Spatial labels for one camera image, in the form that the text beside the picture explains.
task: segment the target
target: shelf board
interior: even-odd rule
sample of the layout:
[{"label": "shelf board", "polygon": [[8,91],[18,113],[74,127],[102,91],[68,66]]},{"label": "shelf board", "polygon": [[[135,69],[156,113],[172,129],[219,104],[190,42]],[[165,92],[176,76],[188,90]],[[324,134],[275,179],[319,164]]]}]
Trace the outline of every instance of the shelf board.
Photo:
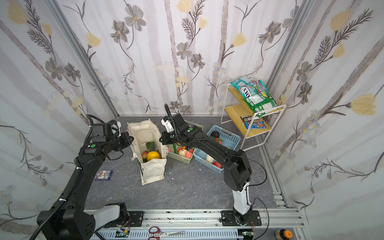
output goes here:
[{"label": "shelf board", "polygon": [[[240,116],[247,116],[247,115],[253,116],[253,111],[248,106],[245,107],[241,103],[237,104],[237,105],[226,107],[224,109],[228,113],[228,115],[232,119],[232,121],[235,123],[236,127],[240,130],[240,132],[243,134],[243,136],[245,136],[247,133],[247,129],[245,128],[245,125],[244,125],[243,121],[241,120]],[[264,121],[264,124],[266,126],[265,129],[250,129],[247,138],[253,137],[255,135],[259,135],[261,133],[265,133],[265,132],[272,130],[272,128],[265,121]]]},{"label": "shelf board", "polygon": [[[244,98],[243,98],[243,95],[241,95],[241,93],[234,87],[229,87],[228,88],[228,91],[231,92],[231,94],[236,98],[236,100],[242,105],[244,106],[245,108],[249,109],[250,111],[250,114],[251,116],[253,116],[254,112],[249,108],[248,104],[245,102]],[[276,111],[279,111],[279,110],[282,110],[283,107],[281,108],[278,108],[278,109],[275,109],[271,112],[269,112],[268,114],[271,114],[271,113],[274,113]]]}]

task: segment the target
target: brown bottle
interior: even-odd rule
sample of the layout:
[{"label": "brown bottle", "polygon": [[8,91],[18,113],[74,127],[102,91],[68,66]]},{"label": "brown bottle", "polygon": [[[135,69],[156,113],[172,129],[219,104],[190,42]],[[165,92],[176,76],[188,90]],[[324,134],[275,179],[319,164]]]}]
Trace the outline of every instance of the brown bottle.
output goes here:
[{"label": "brown bottle", "polygon": [[286,229],[280,229],[275,232],[277,240],[289,240],[292,238],[292,232]]}]

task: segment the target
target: floral wallpaper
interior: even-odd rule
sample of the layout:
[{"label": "floral wallpaper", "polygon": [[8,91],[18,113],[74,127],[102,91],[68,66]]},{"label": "floral wallpaper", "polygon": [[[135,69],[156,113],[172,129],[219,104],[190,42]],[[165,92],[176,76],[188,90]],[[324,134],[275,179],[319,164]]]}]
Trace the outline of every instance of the floral wallpaper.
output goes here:
[{"label": "floral wallpaper", "polygon": [[25,239],[73,172],[85,115],[113,117],[44,2],[0,6],[0,234]]},{"label": "floral wallpaper", "polygon": [[382,236],[383,7],[316,1],[270,88],[288,108],[267,148],[314,240]]},{"label": "floral wallpaper", "polygon": [[58,0],[120,114],[221,114],[227,83],[268,81],[297,0]]}]

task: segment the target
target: light blue cable tray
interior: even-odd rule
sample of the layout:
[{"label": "light blue cable tray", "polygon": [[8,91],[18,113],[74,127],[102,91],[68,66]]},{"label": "light blue cable tray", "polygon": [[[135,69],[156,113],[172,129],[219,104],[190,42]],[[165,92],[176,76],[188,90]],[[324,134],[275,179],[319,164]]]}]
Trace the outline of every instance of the light blue cable tray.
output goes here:
[{"label": "light blue cable tray", "polygon": [[[120,232],[120,230],[107,230],[102,229],[99,230],[99,234],[104,237],[106,240],[123,240],[123,239],[135,239],[135,240],[147,240],[152,234],[149,234],[147,229],[134,229],[131,230],[129,236],[124,237],[115,237],[116,231]],[[241,239],[242,236],[239,237],[237,234],[237,229],[162,229],[164,232],[174,232],[174,231],[185,231],[185,234],[173,235],[162,237],[161,239],[169,239],[169,240],[204,240],[204,239]],[[99,240],[96,234],[93,234],[90,238],[91,240]]]}]

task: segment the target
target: beige bag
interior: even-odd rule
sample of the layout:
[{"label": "beige bag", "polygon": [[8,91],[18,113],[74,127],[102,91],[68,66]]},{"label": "beige bag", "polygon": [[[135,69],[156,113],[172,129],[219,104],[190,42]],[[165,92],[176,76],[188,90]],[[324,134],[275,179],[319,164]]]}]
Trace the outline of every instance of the beige bag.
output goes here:
[{"label": "beige bag", "polygon": [[[167,163],[168,147],[161,144],[159,138],[161,133],[157,126],[151,120],[142,122],[128,123],[129,135],[135,139],[131,144],[133,159],[137,158],[140,162],[141,184],[145,185],[151,182],[164,179],[164,170]],[[159,150],[161,159],[152,159],[143,163],[141,154],[147,150],[146,143],[155,141],[156,149]]]}]

